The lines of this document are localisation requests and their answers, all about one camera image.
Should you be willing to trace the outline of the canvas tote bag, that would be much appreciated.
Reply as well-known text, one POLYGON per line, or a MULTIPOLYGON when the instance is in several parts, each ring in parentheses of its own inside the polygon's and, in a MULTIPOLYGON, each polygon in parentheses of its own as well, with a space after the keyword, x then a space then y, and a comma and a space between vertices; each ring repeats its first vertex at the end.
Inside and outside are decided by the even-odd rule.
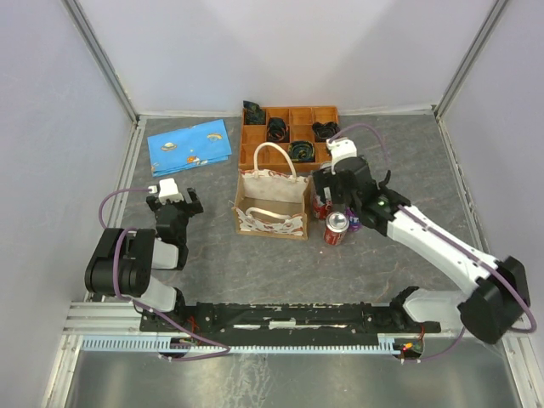
POLYGON ((311 178, 297 173, 292 159, 279 145, 270 142, 259 144, 253 154, 253 169, 239 171, 232 207, 236 232, 306 241, 309 238, 311 186, 311 178), (264 148, 277 150, 290 172, 285 174, 261 168, 258 156, 264 148))

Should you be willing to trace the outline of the wooden compartment tray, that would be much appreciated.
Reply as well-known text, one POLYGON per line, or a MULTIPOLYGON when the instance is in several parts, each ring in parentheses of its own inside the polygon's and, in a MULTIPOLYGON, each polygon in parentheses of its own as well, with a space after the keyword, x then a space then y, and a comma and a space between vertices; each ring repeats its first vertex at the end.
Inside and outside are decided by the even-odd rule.
POLYGON ((314 147, 314 160, 310 162, 296 162, 295 169, 299 173, 310 173, 319 168, 320 164, 330 160, 326 150, 326 137, 329 131, 316 135, 312 126, 328 122, 339 123, 338 109, 334 105, 325 106, 288 106, 264 107, 263 120, 256 124, 248 124, 246 120, 241 124, 241 142, 239 150, 238 168, 240 170, 253 169, 253 155, 257 147, 270 141, 279 145, 284 151, 289 151, 290 144, 296 141, 306 141, 314 147), (268 122, 271 118, 282 120, 286 125, 286 135, 272 138, 268 122))

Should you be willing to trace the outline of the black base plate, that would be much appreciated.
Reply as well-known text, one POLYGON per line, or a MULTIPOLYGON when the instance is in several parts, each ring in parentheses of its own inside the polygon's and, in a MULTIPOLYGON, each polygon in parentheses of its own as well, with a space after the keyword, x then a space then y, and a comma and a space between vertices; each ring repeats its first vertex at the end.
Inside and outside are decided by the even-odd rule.
POLYGON ((417 322, 397 303, 197 303, 185 305, 180 326, 226 346, 371 346, 381 334, 441 332, 437 321, 417 322))

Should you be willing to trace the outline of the purple soda can front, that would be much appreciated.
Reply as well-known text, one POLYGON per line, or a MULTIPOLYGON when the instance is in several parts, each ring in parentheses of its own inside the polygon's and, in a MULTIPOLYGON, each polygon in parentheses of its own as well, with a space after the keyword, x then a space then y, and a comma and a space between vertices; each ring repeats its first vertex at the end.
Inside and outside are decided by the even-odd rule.
POLYGON ((350 232, 356 232, 359 231, 362 228, 362 223, 360 222, 358 216, 355 214, 355 212, 347 207, 345 209, 345 215, 348 219, 348 231, 350 232))

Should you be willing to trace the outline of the red soda can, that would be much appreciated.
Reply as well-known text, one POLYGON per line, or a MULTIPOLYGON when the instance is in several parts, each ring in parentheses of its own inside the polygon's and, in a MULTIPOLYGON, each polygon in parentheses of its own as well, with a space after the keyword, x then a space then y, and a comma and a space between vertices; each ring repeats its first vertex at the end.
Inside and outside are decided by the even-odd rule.
POLYGON ((329 199, 322 200, 317 193, 312 195, 311 203, 314 217, 318 220, 325 220, 332 210, 332 201, 329 199))
POLYGON ((331 212, 326 218, 324 241, 328 245, 339 245, 349 228, 349 220, 342 212, 331 212))

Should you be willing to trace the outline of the rolled black orange tie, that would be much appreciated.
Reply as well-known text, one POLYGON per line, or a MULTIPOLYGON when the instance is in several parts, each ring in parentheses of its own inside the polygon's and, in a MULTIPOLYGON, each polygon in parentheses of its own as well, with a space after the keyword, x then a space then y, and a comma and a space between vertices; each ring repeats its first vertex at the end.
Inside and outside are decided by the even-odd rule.
POLYGON ((271 143, 288 143, 289 129, 285 121, 280 117, 271 117, 268 120, 266 136, 271 143))

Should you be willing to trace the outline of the red soda can front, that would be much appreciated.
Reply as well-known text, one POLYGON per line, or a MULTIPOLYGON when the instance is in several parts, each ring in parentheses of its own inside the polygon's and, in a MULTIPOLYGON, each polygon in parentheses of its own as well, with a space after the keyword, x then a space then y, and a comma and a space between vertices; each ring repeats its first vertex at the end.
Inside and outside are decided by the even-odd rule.
POLYGON ((331 212, 326 218, 324 241, 328 245, 339 245, 349 228, 349 220, 342 212, 331 212))

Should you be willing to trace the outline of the purple soda can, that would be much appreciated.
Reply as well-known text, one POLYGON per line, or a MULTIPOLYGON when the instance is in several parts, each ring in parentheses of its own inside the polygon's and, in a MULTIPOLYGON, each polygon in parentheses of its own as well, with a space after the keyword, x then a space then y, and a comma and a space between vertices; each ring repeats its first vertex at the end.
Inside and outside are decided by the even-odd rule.
POLYGON ((358 216, 355 214, 355 212, 347 207, 345 209, 345 215, 348 219, 348 231, 350 232, 356 232, 359 231, 362 228, 362 223, 360 222, 358 216))
POLYGON ((332 163, 330 161, 324 161, 320 164, 320 167, 319 169, 325 169, 325 168, 329 168, 332 166, 332 163))

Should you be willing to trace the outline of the blue space print cloth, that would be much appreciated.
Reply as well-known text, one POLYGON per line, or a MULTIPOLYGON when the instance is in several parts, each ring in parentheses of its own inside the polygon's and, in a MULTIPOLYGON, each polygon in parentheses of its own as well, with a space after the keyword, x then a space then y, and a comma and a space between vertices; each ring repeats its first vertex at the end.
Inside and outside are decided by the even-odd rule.
POLYGON ((153 177, 224 162, 232 154, 223 120, 153 135, 147 144, 153 177))

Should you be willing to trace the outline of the rolled black tie right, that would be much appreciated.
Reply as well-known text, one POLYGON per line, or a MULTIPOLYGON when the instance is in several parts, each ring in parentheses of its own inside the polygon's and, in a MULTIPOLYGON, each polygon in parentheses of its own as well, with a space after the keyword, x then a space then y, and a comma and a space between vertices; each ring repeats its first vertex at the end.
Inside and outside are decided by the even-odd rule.
POLYGON ((336 135, 340 131, 340 127, 336 122, 315 122, 312 124, 312 131, 314 133, 314 141, 324 143, 336 135))

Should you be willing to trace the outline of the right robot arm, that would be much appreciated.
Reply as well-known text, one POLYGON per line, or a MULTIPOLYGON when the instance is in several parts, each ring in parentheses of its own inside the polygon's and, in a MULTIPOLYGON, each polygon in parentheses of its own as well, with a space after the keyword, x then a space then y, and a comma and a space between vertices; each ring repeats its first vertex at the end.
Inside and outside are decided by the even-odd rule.
POLYGON ((461 290, 460 321, 478 340, 497 343, 515 323, 530 316, 525 267, 469 246, 426 217, 400 193, 377 182, 363 156, 343 159, 312 173, 318 195, 350 209, 368 229, 426 259, 461 290))

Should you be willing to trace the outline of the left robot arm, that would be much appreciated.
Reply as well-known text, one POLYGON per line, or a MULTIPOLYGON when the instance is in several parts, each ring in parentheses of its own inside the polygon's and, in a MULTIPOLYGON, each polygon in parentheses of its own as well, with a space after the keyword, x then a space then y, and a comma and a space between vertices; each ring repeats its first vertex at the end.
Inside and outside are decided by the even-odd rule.
POLYGON ((145 199, 153 212, 153 229, 136 229, 125 235, 120 228, 107 228, 99 239, 84 275, 92 294, 121 296, 140 307, 159 312, 158 320, 171 332, 183 329, 188 321, 183 293, 161 283, 152 271, 181 270, 187 262, 187 226, 203 212, 196 190, 188 188, 188 198, 176 192, 172 198, 157 193, 145 199))

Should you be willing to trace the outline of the aluminium frame rail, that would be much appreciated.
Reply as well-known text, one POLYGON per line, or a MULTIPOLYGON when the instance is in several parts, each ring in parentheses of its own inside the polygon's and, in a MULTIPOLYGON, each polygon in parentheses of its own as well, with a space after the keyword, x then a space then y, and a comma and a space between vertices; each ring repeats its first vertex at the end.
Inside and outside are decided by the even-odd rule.
POLYGON ((63 333, 76 335, 133 335, 139 333, 140 314, 131 303, 72 303, 63 333))

